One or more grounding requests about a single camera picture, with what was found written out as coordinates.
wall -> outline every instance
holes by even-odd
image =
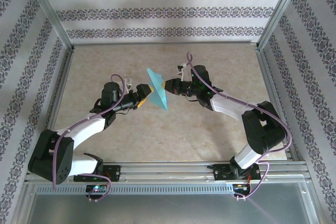
[[[264,48],[296,150],[307,161],[328,223],[336,222],[335,46],[335,0],[291,0]]]
[[[257,42],[278,0],[50,0],[74,44]]]
[[[37,0],[0,0],[0,223],[13,217],[65,51]]]

metal corner post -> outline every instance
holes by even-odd
[[[265,47],[269,37],[273,33],[275,27],[277,26],[280,18],[282,17],[283,13],[285,12],[287,6],[289,5],[290,0],[279,0],[278,4],[275,7],[275,10],[269,19],[264,32],[262,33],[257,46],[260,51]]]
[[[40,3],[40,6],[46,13],[48,19],[50,20],[50,23],[52,24],[53,28],[55,29],[56,33],[62,40],[63,44],[67,47],[67,49],[72,49],[73,45],[70,41],[70,38],[65,31],[63,25],[61,24],[61,21],[59,20],[55,9],[51,5],[49,0],[38,0]]]

triangular object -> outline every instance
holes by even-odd
[[[155,73],[150,68],[147,68],[147,73],[152,80],[149,85],[154,89],[153,93],[149,97],[150,101],[162,109],[167,110],[167,98],[165,90],[162,87],[164,82],[162,76],[158,73]]]

purple cable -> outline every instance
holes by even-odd
[[[239,103],[241,105],[244,105],[244,106],[248,106],[250,108],[253,108],[253,109],[256,109],[256,110],[259,110],[260,112],[270,116],[271,118],[273,118],[274,120],[276,120],[278,123],[280,123],[280,125],[287,131],[287,135],[288,135],[288,143],[286,146],[282,147],[282,148],[279,148],[279,149],[276,149],[274,151],[268,151],[266,152],[264,155],[262,155],[259,159],[257,159],[256,161],[256,164],[266,164],[267,165],[267,169],[263,175],[263,177],[261,178],[261,180],[259,181],[258,185],[256,186],[255,189],[253,189],[252,192],[250,192],[247,196],[243,195],[243,194],[239,194],[239,193],[236,193],[237,195],[240,195],[242,197],[238,198],[238,199],[246,199],[248,197],[250,197],[252,194],[254,194],[256,192],[256,190],[259,188],[259,186],[261,185],[261,183],[263,182],[263,180],[265,179],[267,173],[268,173],[268,170],[269,170],[269,163],[268,162],[259,162],[259,160],[261,160],[266,154],[268,153],[274,153],[274,152],[279,152],[279,151],[283,151],[283,150],[286,150],[287,148],[289,148],[289,146],[292,144],[292,141],[293,141],[293,137],[292,137],[292,134],[290,133],[290,130],[289,128],[287,127],[287,125],[285,125],[285,123],[280,119],[278,118],[277,116],[273,115],[272,113],[258,107],[258,106],[255,106],[253,104],[249,104],[248,102],[244,102],[240,99],[237,99],[237,98],[234,98],[234,97],[230,97],[229,95],[224,95],[222,93],[219,93],[217,90],[215,90],[213,87],[211,87],[208,83],[206,83],[205,80],[203,80],[203,78],[197,73],[196,69],[194,68],[193,64],[191,63],[193,59],[193,55],[190,53],[190,52],[187,52],[187,60],[188,60],[188,64],[187,65],[190,65],[190,67],[194,70],[194,74],[199,78],[199,80],[201,82],[204,83],[204,85],[206,85],[210,90],[212,90],[214,93],[220,95],[221,97],[224,97],[225,99],[229,99],[229,100],[232,100],[236,103]]]
[[[90,116],[89,118],[82,119],[81,121],[79,121],[79,122],[73,124],[72,126],[70,126],[70,127],[68,128],[68,130],[64,131],[64,132],[62,133],[62,135],[61,135],[61,136],[58,138],[58,140],[56,141],[55,148],[54,148],[54,154],[53,154],[53,157],[52,157],[52,158],[53,158],[53,159],[52,159],[52,171],[53,171],[53,181],[52,181],[52,184],[53,184],[52,186],[53,186],[53,187],[52,187],[52,188],[53,188],[53,190],[56,190],[56,161],[57,161],[57,151],[58,151],[58,146],[59,146],[60,141],[62,140],[62,138],[63,138],[66,134],[68,134],[71,130],[73,130],[74,128],[76,128],[78,125],[80,125],[80,124],[82,124],[82,123],[84,123],[84,122],[90,121],[91,119],[97,118],[97,117],[99,117],[99,116],[101,116],[101,115],[103,115],[103,114],[105,114],[105,113],[107,113],[107,112],[113,110],[113,109],[114,109],[114,108],[121,102],[121,100],[123,99],[123,97],[124,97],[124,95],[125,95],[125,82],[124,82],[124,80],[122,79],[122,77],[121,77],[120,75],[118,75],[118,74],[113,74],[113,75],[111,75],[111,81],[113,81],[113,80],[112,80],[113,76],[117,76],[117,77],[121,80],[121,83],[122,83],[122,94],[121,94],[119,100],[118,100],[112,107],[108,108],[107,110],[104,110],[104,111],[102,111],[102,112],[100,112],[100,113],[98,113],[98,114],[96,114],[96,115]]]
[[[110,191],[112,189],[112,186],[111,186],[112,182],[111,182],[111,180],[108,177],[105,177],[105,176],[102,176],[102,175],[91,174],[91,173],[83,173],[81,175],[83,175],[83,176],[91,176],[91,177],[98,177],[98,178],[104,178],[104,179],[106,179],[108,181],[109,189],[101,197],[99,197],[98,199],[95,199],[94,200],[95,202],[98,202],[98,201],[104,199],[110,193]],[[90,198],[91,193],[92,193],[92,191],[90,191],[89,195],[88,195],[89,201],[91,201],[91,198]]]

